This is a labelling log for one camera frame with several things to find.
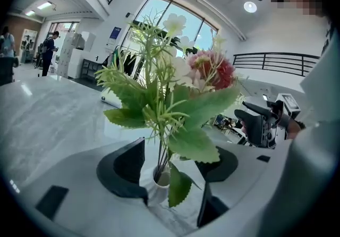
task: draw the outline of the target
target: artificial flower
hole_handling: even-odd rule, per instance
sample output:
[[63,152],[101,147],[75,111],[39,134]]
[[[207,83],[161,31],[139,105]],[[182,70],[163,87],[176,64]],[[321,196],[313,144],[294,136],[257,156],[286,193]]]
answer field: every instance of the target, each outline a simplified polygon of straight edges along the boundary
[[183,15],[177,16],[171,13],[166,21],[163,22],[165,29],[168,31],[168,35],[180,36],[183,34],[185,28],[186,18]]
[[207,79],[214,66],[218,66],[215,76],[209,81],[209,86],[216,90],[228,88],[234,82],[234,66],[222,54],[213,50],[190,53],[186,58],[193,70],[198,70],[202,79]]
[[216,44],[220,45],[220,44],[224,43],[226,41],[226,39],[222,38],[220,35],[217,35],[213,38],[213,41]]
[[159,64],[162,66],[164,63],[169,65],[172,63],[174,57],[176,57],[177,49],[174,46],[167,46],[166,51],[160,52]]
[[188,76],[191,68],[186,61],[181,57],[175,57],[172,59],[172,65],[175,73],[172,82],[169,83],[170,89],[172,90],[176,84],[192,87],[192,79]]
[[193,46],[195,45],[195,42],[193,40],[189,41],[189,38],[187,36],[184,36],[181,38],[180,43],[178,43],[177,45],[182,48],[183,53],[185,54],[185,51],[188,48],[190,49],[193,48]]

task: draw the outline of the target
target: black slot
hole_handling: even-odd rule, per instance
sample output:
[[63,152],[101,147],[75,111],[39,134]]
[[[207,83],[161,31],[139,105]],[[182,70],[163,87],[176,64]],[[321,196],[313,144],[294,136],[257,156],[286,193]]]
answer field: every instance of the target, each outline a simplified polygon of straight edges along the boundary
[[262,162],[267,163],[267,162],[269,162],[270,157],[265,156],[265,155],[261,155],[261,156],[257,157],[257,159],[258,159],[258,160],[261,160]]
[[68,192],[68,188],[54,185],[51,186],[47,193],[37,203],[36,209],[47,218],[53,220]]

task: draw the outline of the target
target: vase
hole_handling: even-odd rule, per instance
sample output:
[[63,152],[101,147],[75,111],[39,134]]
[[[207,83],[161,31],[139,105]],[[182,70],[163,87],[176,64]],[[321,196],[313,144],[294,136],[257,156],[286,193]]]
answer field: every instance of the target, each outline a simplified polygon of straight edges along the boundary
[[168,197],[170,172],[165,169],[156,183],[154,180],[156,169],[157,167],[145,170],[139,179],[139,186],[144,187],[148,193],[148,206],[160,204]]

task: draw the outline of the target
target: ceiling light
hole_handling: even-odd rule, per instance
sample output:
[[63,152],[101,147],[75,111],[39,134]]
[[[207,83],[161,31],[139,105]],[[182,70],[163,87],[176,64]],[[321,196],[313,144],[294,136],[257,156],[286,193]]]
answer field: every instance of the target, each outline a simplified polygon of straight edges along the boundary
[[257,10],[257,6],[253,2],[245,2],[243,5],[245,11],[254,13]]
[[35,14],[35,12],[33,10],[30,10],[29,12],[25,13],[27,16],[32,16],[33,14]]
[[39,5],[38,8],[39,8],[40,10],[42,10],[42,9],[44,9],[44,8],[50,6],[50,5],[52,5],[50,2],[45,2],[45,3],[43,3],[42,5]]

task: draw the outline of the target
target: white flower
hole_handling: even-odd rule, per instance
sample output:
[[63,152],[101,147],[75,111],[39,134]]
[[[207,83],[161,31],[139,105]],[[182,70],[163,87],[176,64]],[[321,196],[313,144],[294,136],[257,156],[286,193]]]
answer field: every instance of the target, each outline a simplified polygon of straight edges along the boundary
[[207,86],[204,79],[201,79],[201,74],[198,70],[191,70],[188,76],[192,79],[192,87],[199,89],[201,92],[213,89],[212,86]]
[[166,21],[163,22],[164,27],[170,36],[180,36],[185,28],[186,18],[183,15],[177,16],[171,13]]
[[221,45],[222,43],[227,41],[226,39],[222,38],[220,35],[217,35],[217,36],[213,37],[212,40],[214,41],[214,43],[216,45]]
[[192,49],[195,45],[194,41],[189,41],[189,38],[187,36],[184,36],[181,38],[180,43],[177,44],[179,47],[183,49],[183,53],[185,54],[185,51],[190,48]]
[[175,57],[172,59],[172,65],[175,68],[175,74],[172,77],[172,82],[169,84],[170,89],[173,89],[176,84],[184,84],[186,86],[193,87],[192,79],[188,76],[191,68],[186,61],[181,57]]

